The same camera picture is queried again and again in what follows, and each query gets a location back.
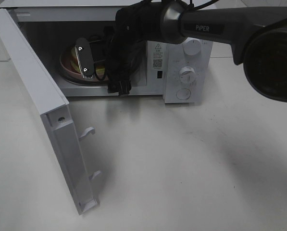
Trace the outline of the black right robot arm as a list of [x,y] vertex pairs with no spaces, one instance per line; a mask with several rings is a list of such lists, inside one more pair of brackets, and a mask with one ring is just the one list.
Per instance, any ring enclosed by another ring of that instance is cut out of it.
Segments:
[[128,95],[131,63],[145,41],[180,44],[187,38],[228,44],[250,85],[269,99],[287,102],[287,7],[209,9],[181,0],[143,0],[115,15],[105,69],[108,92]]

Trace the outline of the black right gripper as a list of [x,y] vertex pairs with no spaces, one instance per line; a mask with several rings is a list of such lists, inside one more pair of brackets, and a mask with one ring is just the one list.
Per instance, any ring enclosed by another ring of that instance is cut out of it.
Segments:
[[105,68],[109,78],[108,93],[128,95],[131,79],[142,62],[143,36],[137,28],[114,28],[103,30],[107,42]]

